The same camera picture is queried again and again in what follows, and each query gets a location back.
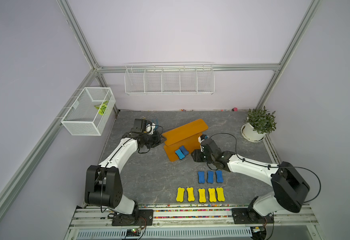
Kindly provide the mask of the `yellow eraser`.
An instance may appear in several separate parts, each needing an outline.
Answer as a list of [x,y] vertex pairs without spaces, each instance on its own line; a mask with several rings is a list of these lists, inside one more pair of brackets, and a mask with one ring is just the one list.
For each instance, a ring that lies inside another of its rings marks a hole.
[[195,201],[195,195],[194,195],[194,188],[193,187],[187,188],[187,195],[188,195],[188,202],[194,202]]
[[198,189],[198,195],[199,195],[199,203],[207,202],[205,189]]
[[224,202],[225,199],[225,195],[224,195],[224,189],[221,187],[216,188],[216,192],[217,192],[217,200],[219,202]]
[[208,193],[209,193],[209,202],[210,202],[210,203],[215,203],[215,202],[217,202],[216,189],[214,189],[214,188],[208,188]]
[[185,189],[184,188],[178,188],[177,189],[177,196],[176,196],[176,201],[179,203],[184,202],[184,195],[185,195]]

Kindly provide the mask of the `orange wooden two-tier shelf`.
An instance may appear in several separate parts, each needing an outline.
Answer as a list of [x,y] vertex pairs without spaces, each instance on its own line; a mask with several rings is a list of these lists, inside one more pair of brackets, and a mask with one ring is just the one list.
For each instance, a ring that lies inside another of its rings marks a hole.
[[181,146],[184,146],[189,153],[200,149],[199,137],[203,132],[208,130],[208,125],[202,119],[195,120],[191,123],[163,133],[166,138],[164,150],[170,162],[175,162],[180,158],[176,154]]

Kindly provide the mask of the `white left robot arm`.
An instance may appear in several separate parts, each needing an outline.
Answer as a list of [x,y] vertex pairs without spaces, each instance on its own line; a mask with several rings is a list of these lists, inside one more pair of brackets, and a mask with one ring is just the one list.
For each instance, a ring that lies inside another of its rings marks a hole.
[[134,153],[147,154],[165,140],[163,127],[145,119],[135,119],[134,126],[123,134],[112,153],[87,169],[84,202],[109,208],[118,214],[135,216],[138,205],[124,195],[121,172]]

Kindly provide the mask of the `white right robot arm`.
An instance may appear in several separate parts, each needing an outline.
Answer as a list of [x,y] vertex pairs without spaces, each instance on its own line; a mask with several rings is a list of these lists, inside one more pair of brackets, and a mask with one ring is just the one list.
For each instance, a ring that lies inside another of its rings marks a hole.
[[198,141],[200,148],[192,152],[194,161],[212,164],[217,170],[249,176],[273,188],[266,195],[254,197],[246,209],[249,219],[265,217],[279,210],[301,211],[310,187],[290,163],[268,164],[246,159],[235,152],[223,152],[214,140],[205,135]]

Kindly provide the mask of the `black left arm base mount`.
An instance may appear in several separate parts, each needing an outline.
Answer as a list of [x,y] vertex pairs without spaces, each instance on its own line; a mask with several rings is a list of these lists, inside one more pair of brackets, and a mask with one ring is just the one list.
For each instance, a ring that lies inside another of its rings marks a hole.
[[134,211],[132,215],[116,214],[112,219],[113,227],[124,226],[151,226],[154,220],[153,210],[140,210]]

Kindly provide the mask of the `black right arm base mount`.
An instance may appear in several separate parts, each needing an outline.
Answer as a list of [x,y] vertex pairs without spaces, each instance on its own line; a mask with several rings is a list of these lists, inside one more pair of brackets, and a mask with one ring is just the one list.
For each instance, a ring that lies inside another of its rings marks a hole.
[[255,211],[245,208],[233,208],[232,217],[236,225],[267,225],[274,223],[272,215],[261,216]]

